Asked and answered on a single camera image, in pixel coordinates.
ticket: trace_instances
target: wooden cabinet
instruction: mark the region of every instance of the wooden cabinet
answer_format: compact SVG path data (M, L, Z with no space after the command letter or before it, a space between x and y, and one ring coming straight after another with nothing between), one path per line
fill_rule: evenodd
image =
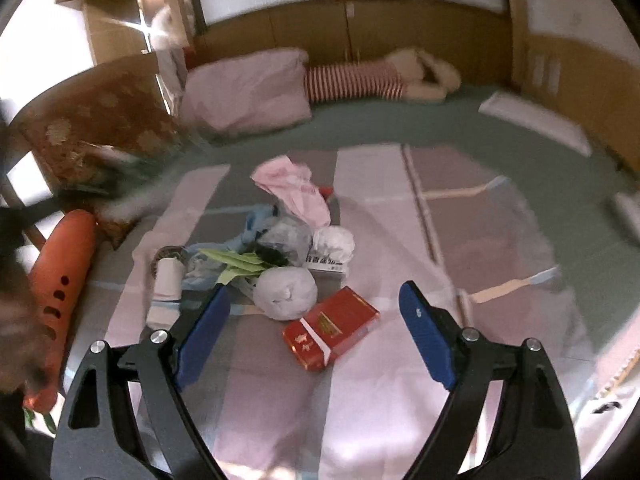
M413 1L370 0L344 5L354 61L379 59L397 48L417 44Z
M196 38L202 62L276 46L309 53L309 65L374 60L398 48L423 48L449 61L466 83L508 84L508 14L442 0L298 2L238 16Z
M120 23L140 22L137 0L82 0L82 15L94 64L138 56L146 49L142 32Z
M200 63L244 56L276 46L268 10L214 23L205 34L194 38L194 43Z
M478 9L474 36L481 55L473 83L508 86L513 66L511 17Z
M302 2L269 10L276 46L296 46L309 54L309 65L344 62L350 54L344 4Z

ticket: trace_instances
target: barcode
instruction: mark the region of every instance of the barcode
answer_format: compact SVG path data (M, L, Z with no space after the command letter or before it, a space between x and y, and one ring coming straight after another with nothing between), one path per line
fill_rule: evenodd
M310 264L329 264L329 265L340 265L338 262L333 261L328 256L311 256L308 254L306 256L306 260Z

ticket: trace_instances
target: orange carrot plush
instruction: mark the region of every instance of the orange carrot plush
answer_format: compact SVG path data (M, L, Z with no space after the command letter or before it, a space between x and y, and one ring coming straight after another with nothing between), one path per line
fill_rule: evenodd
M94 216L83 210L71 211L53 229L29 274L40 320L50 339L44 367L47 386L24 399L25 407L35 412L49 413L56 403L71 315L94 250Z

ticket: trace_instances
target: red cigarette pack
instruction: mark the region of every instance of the red cigarette pack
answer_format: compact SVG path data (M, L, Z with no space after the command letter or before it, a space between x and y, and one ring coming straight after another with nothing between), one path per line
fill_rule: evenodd
M282 336L305 370L317 371L366 336L379 317L375 308L345 286L289 323Z

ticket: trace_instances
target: floral cushion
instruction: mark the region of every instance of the floral cushion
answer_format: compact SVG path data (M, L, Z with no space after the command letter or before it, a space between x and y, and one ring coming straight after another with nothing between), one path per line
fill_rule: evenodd
M65 100L36 99L16 119L18 131L54 187L83 184L95 176L96 162L84 142L153 155L177 138L175 121L159 99L156 80L129 74ZM92 212L117 248L133 222L103 221L99 212Z

